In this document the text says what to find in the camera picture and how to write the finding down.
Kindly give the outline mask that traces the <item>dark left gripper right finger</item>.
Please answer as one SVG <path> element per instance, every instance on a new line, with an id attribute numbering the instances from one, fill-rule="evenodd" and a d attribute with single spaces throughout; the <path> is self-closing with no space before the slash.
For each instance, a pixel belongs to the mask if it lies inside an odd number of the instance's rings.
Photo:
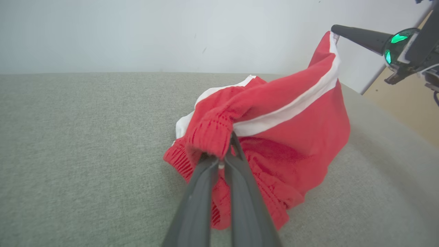
<path id="1" fill-rule="evenodd" d="M 231 198 L 232 246 L 281 247 L 279 234 L 234 132 L 224 162 Z"/>

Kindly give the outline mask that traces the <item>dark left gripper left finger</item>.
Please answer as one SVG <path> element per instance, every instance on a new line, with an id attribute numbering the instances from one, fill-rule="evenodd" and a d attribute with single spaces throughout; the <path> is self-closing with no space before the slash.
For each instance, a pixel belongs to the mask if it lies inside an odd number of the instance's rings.
<path id="1" fill-rule="evenodd" d="M 163 240 L 163 247 L 209 247 L 218 158 L 202 154 Z"/>

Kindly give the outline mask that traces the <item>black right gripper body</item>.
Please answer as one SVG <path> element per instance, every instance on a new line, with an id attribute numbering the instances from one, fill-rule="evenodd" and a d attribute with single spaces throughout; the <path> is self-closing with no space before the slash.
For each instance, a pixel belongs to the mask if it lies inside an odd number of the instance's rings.
<path id="1" fill-rule="evenodd" d="M 394 85 L 411 75 L 422 76 L 426 86 L 438 86 L 438 1 L 422 28 L 407 28 L 392 35 L 383 48 L 386 66 L 393 72 L 384 81 Z"/>

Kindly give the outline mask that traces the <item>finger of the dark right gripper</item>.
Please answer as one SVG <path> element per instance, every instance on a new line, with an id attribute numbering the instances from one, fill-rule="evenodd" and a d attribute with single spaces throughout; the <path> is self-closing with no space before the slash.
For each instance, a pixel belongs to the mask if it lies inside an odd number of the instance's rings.
<path id="1" fill-rule="evenodd" d="M 386 42 L 392 37 L 392 34 L 389 33 L 343 25 L 333 25 L 331 31 L 380 56 L 384 54 Z"/>

